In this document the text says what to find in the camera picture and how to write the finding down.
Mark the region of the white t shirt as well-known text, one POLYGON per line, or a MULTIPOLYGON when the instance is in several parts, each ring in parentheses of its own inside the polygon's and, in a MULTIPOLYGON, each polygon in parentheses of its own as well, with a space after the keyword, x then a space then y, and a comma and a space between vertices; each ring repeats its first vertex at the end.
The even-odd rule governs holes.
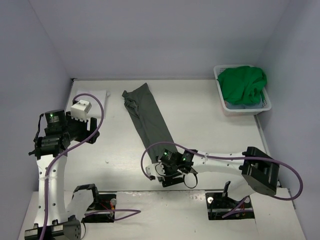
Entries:
MULTIPOLYGON (((91 94, 99 100, 99 102, 103 106, 103 112, 104 112, 103 118, 105 118, 106 103, 107 103, 108 97, 110 96, 110 93, 107 90, 87 90, 87 89, 81 89, 81 88, 76 91, 76 95, 83 94, 83 93, 91 94)), ((92 97, 87 95, 80 96, 78 99, 85 100, 91 103, 91 109, 89 110, 89 113, 88 113, 89 117, 93 117, 97 119, 101 118, 102 115, 101 115, 100 105, 97 103, 96 100, 94 100, 92 97)))

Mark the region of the grey t shirt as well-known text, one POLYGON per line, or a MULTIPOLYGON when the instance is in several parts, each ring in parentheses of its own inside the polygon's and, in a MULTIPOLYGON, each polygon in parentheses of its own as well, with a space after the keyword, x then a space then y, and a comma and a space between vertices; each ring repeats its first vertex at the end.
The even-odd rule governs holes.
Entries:
POLYGON ((173 142, 172 135, 147 83, 122 93, 124 106, 145 148, 158 142, 173 142))

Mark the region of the green t shirt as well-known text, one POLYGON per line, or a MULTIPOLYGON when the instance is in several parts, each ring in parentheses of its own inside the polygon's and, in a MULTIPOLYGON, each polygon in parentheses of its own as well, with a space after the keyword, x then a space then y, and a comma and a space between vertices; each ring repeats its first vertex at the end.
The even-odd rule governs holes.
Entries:
POLYGON ((267 85, 265 72, 254 66, 229 67, 217 80, 223 99, 232 104, 258 104, 267 85))

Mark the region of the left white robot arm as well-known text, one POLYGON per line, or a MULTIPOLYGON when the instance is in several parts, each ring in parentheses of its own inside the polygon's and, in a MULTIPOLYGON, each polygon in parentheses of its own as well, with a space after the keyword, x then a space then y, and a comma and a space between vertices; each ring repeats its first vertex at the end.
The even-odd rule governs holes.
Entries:
POLYGON ((94 117, 84 120, 72 115, 72 111, 52 110, 42 113, 47 126, 45 135, 34 137, 34 150, 38 167, 38 209, 31 229, 24 232, 26 240, 79 240, 81 221, 87 209, 94 210, 100 204, 94 184, 78 186, 69 205, 65 205, 64 179, 68 152, 76 141, 76 147, 93 144, 99 137, 102 125, 94 117))

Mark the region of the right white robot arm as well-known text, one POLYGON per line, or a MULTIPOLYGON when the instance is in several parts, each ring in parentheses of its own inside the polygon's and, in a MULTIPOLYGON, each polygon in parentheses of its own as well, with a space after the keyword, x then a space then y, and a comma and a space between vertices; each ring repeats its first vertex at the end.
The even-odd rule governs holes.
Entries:
POLYGON ((163 187, 183 183, 186 176, 197 177, 202 173, 237 176, 228 179, 221 193, 221 200, 233 206, 253 193, 274 197, 280 165, 260 149, 249 146, 245 151, 212 156, 196 149, 186 149, 184 153, 163 149, 157 161, 146 170, 152 178, 162 178, 163 187))

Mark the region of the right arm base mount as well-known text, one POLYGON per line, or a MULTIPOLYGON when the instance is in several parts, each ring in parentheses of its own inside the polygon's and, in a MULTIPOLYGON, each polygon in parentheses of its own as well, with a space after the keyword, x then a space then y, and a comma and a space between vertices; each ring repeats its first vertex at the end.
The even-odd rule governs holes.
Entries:
POLYGON ((222 192, 206 192, 205 200, 209 221, 255 219, 250 197, 247 197, 240 206, 238 206, 240 201, 223 197, 222 192))

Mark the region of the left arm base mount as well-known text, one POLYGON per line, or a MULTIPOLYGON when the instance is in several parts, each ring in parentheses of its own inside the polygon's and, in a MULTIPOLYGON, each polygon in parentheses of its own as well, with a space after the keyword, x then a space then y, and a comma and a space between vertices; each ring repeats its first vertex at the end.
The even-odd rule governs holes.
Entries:
POLYGON ((112 192, 100 192, 98 202, 91 204, 87 213, 94 211, 100 211, 100 213, 95 213, 90 216, 85 216, 82 219, 82 223, 113 223, 115 221, 115 214, 112 212, 102 212, 105 210, 115 209, 117 204, 117 195, 112 192))

